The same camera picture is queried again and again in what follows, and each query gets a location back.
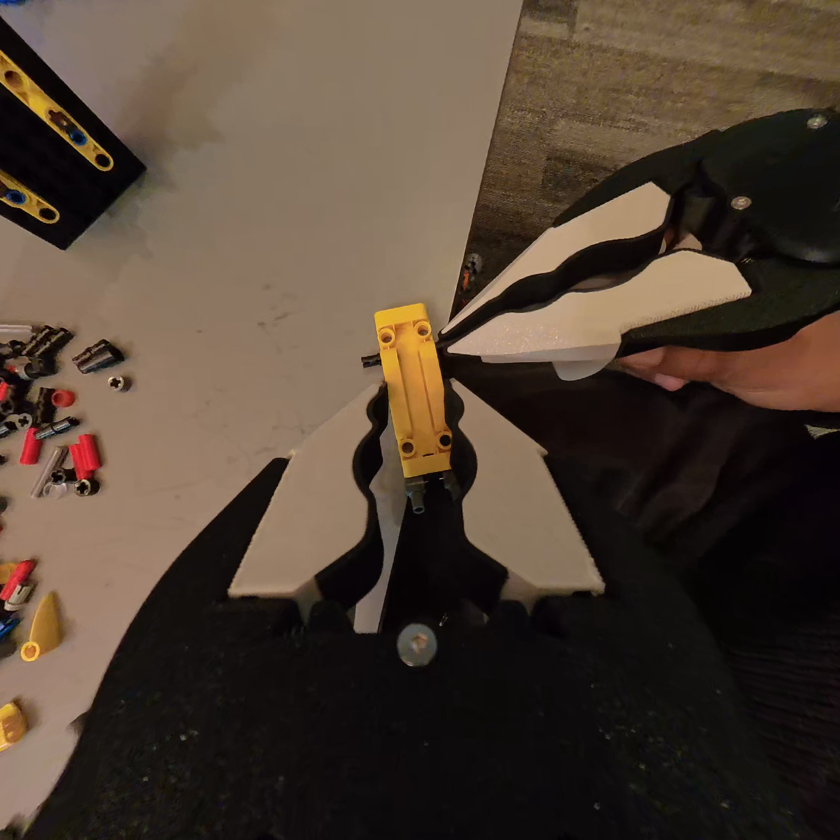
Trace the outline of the person's right hand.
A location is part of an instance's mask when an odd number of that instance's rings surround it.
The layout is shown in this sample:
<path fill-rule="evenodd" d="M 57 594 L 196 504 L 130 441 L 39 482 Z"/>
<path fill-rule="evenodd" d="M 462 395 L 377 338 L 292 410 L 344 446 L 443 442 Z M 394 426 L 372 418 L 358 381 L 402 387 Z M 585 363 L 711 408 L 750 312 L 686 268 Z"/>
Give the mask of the person's right hand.
<path fill-rule="evenodd" d="M 668 347 L 618 360 L 621 371 L 676 392 L 710 385 L 770 410 L 839 412 L 839 313 L 761 349 L 717 352 Z"/>

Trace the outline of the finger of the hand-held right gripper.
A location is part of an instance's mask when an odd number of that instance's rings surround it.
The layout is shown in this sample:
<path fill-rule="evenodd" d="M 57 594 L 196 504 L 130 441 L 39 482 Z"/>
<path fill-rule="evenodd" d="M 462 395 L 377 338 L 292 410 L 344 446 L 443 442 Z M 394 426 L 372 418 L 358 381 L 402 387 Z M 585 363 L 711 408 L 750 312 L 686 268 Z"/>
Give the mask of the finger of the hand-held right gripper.
<path fill-rule="evenodd" d="M 672 251 L 620 285 L 573 290 L 537 310 L 500 314 L 469 329 L 448 353 L 490 364 L 552 363 L 561 379 L 580 379 L 610 363 L 633 329 L 751 294 L 731 262 L 698 251 Z"/>
<path fill-rule="evenodd" d="M 574 286 L 643 267 L 659 252 L 673 197 L 642 184 L 549 228 L 491 282 L 439 336 L 454 344 L 507 314 L 531 314 Z"/>

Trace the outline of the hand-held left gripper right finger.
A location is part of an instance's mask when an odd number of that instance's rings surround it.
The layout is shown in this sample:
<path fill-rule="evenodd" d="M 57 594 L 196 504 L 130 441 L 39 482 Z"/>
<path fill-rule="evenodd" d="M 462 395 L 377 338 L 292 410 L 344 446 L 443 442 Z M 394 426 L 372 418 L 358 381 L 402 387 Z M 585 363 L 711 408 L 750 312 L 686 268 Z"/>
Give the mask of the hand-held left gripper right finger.
<path fill-rule="evenodd" d="M 458 430 L 476 455 L 462 502 L 472 549 L 505 571 L 497 599 L 531 612 L 548 596 L 605 593 L 604 580 L 545 463 L 547 451 L 457 380 Z"/>

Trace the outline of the yellow toy panel with pins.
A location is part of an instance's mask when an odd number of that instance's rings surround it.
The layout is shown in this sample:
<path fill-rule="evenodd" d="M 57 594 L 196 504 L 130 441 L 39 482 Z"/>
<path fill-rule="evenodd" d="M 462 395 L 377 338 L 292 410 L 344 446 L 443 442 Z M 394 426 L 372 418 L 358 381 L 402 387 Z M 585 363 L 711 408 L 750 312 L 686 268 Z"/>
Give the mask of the yellow toy panel with pins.
<path fill-rule="evenodd" d="M 425 511 L 428 476 L 459 492 L 434 331 L 422 303 L 377 311 L 374 325 L 404 489 L 417 515 Z"/>

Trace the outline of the pile of black red pins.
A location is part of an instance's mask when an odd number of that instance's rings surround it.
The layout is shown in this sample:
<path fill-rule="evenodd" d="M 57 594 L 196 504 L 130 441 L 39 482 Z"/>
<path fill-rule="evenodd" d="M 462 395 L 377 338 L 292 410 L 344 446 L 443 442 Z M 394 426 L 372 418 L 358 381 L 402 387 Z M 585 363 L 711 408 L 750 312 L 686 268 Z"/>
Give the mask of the pile of black red pins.
<path fill-rule="evenodd" d="M 26 339 L 2 341 L 2 443 L 23 435 L 17 463 L 36 466 L 47 442 L 56 441 L 82 424 L 67 411 L 77 403 L 77 394 L 67 388 L 44 385 L 59 372 L 59 356 L 75 334 L 48 324 L 34 328 Z M 100 339 L 70 359 L 81 375 L 110 371 L 128 355 L 116 344 Z M 38 475 L 30 496 L 47 498 L 70 488 L 80 498 L 93 497 L 101 488 L 102 453 L 95 434 L 79 434 L 75 442 L 59 440 Z M 2 656 L 14 649 L 14 633 L 21 612 L 36 586 L 37 560 L 2 563 Z"/>

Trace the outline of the yellow toy tooth piece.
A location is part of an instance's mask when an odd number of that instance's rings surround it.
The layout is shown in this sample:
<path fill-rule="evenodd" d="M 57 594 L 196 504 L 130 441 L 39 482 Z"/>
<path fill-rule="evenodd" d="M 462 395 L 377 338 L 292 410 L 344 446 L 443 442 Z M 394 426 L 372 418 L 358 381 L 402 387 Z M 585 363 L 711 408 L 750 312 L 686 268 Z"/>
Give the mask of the yellow toy tooth piece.
<path fill-rule="evenodd" d="M 58 648 L 63 638 L 60 599 L 56 591 L 51 591 L 36 608 L 19 656 L 25 663 L 33 663 Z"/>

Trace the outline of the black and yellow toy tower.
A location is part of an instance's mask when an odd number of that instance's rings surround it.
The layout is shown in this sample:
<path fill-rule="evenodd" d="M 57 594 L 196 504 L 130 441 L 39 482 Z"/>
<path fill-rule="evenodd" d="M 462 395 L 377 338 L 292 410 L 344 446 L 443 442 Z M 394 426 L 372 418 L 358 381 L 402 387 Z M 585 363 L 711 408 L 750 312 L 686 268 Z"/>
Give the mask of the black and yellow toy tower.
<path fill-rule="evenodd" d="M 1 32 L 1 216 L 66 250 L 145 166 L 9 23 Z"/>

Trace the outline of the person's black knit sweater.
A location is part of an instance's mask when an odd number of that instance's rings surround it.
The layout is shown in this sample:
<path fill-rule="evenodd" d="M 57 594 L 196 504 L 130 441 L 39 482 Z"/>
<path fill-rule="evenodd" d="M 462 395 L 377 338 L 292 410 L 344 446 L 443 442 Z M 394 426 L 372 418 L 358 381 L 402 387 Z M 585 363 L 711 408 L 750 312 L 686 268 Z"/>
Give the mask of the person's black knit sweater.
<path fill-rule="evenodd" d="M 668 392 L 617 366 L 579 381 L 451 366 L 671 563 L 807 826 L 838 838 L 838 412 Z"/>

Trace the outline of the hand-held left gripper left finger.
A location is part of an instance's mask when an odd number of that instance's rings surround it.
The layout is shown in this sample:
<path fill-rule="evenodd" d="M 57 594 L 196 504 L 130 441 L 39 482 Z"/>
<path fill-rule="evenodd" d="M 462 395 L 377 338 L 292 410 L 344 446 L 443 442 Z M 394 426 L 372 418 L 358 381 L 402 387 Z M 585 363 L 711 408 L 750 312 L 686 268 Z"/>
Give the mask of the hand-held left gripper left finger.
<path fill-rule="evenodd" d="M 291 601 L 305 622 L 320 602 L 354 614 L 383 572 L 371 486 L 386 426 L 386 387 L 371 385 L 290 452 L 229 599 Z"/>

